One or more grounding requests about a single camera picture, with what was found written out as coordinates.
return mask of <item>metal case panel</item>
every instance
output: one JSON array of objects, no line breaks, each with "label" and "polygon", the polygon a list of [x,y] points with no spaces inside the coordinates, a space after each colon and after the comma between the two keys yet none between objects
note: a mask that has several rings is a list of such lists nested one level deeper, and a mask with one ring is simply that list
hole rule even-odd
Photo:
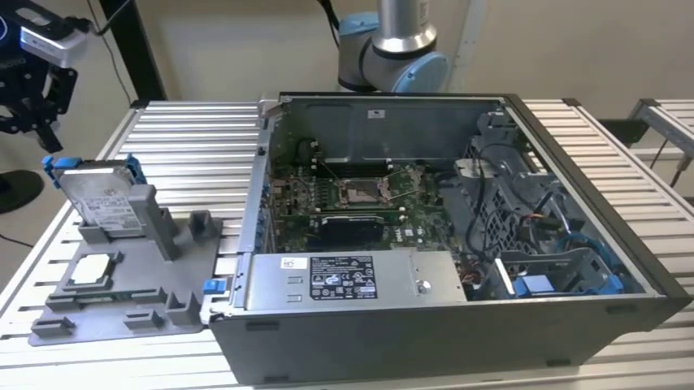
[{"label": "metal case panel", "polygon": [[210,324],[242,384],[459,375],[582,364],[651,329],[665,299],[519,301],[238,316]]},{"label": "metal case panel", "polygon": [[[334,299],[322,296],[322,291],[327,290],[320,289],[322,285],[314,283],[311,268],[315,259],[334,257],[372,259],[372,271],[367,268],[364,280],[374,279],[372,289],[378,298]],[[302,264],[294,267],[284,266],[283,261],[287,258]],[[335,269],[336,275],[347,275],[338,267]],[[340,287],[354,288],[354,280],[346,279],[340,282],[347,283]],[[252,259],[246,301],[246,309],[251,311],[392,309],[454,305],[464,301],[466,295],[448,252],[382,250],[256,254]]]}]

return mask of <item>black plastic bracket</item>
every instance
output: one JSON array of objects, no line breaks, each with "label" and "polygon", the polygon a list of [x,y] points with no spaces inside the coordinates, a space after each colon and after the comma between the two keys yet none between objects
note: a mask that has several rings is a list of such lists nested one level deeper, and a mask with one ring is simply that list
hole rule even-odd
[{"label": "black plastic bracket", "polygon": [[582,106],[582,103],[578,100],[575,100],[573,97],[563,98],[562,102],[563,102],[563,104],[566,104],[567,106],[571,106],[571,107]]}]

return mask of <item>white label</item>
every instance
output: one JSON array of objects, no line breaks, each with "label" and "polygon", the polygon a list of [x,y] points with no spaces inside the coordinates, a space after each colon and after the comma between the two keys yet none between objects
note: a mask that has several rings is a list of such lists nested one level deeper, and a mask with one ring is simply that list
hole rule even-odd
[{"label": "white label", "polygon": [[87,197],[83,200],[88,214],[104,231],[139,229],[140,220],[128,203],[128,197]]},{"label": "white label", "polygon": [[280,268],[286,270],[304,270],[308,266],[308,258],[282,258]]},{"label": "white label", "polygon": [[430,20],[430,0],[419,0],[419,26]]},{"label": "white label", "polygon": [[368,110],[367,118],[370,119],[383,119],[386,117],[386,110]]}]

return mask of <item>metal frame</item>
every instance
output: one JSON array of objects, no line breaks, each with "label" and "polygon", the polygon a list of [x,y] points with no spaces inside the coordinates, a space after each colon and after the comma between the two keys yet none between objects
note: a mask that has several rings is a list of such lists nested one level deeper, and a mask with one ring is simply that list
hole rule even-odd
[{"label": "metal frame", "polygon": [[[107,20],[123,6],[123,1],[99,0]],[[142,25],[136,0],[132,0],[125,6],[117,19],[112,22],[111,32],[137,97],[148,101],[166,100],[164,84],[150,47],[147,32]]]},{"label": "metal frame", "polygon": [[[627,221],[629,227],[677,278],[694,294],[694,217],[691,208],[667,185],[645,169],[643,163],[610,137],[582,107],[561,100],[526,101],[575,164]],[[158,103],[156,110],[132,110],[111,137],[100,158],[147,139],[156,145],[182,145],[192,140],[211,148],[182,153],[179,149],[148,154],[146,173],[155,174],[170,190],[188,191],[174,205],[184,210],[190,202],[208,202],[224,223],[226,244],[220,249],[216,274],[231,275],[236,265],[235,239],[239,209],[230,194],[243,188],[240,173],[250,163],[231,158],[223,146],[254,129],[252,106],[214,102]],[[610,152],[574,154],[575,147],[607,147]],[[159,163],[152,156],[159,155]],[[200,190],[210,193],[200,197]],[[230,193],[222,195],[220,189]],[[76,249],[76,215],[68,204],[43,234],[8,287],[0,293],[0,384],[35,388],[93,386],[99,376],[116,388],[219,388],[238,385],[228,372],[218,343],[210,331],[187,336],[33,348],[23,334],[37,315],[52,280],[60,278],[61,258]],[[420,379],[394,379],[366,383],[330,384],[331,390],[359,387],[366,390],[402,388],[518,388],[575,390],[594,388],[690,388],[694,384],[694,305],[687,306],[657,330],[619,337],[583,366],[545,370],[494,372]],[[310,385],[322,390],[326,384]]]},{"label": "metal frame", "polygon": [[685,152],[685,156],[694,157],[693,100],[642,99],[629,118],[642,119]]}]

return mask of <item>slotted aluminum surface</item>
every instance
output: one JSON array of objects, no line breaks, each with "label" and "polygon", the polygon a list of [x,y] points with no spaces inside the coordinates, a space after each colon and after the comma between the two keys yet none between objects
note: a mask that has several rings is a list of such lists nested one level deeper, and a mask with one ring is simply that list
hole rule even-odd
[{"label": "slotted aluminum surface", "polygon": [[631,117],[642,119],[689,157],[694,157],[694,100],[642,100]]},{"label": "slotted aluminum surface", "polygon": [[[637,234],[694,294],[691,208],[597,125],[581,107],[561,100],[527,101]],[[133,111],[101,157],[136,152],[159,201],[176,212],[206,207],[224,218],[224,245],[216,273],[235,272],[235,237],[251,169],[255,103],[154,103]],[[77,247],[77,216],[64,206],[3,295],[0,385],[65,388],[226,388],[234,374],[210,331],[33,348],[32,320]],[[694,306],[655,331],[619,337],[581,367],[498,372],[442,378],[323,384],[307,389],[694,387]]]}]

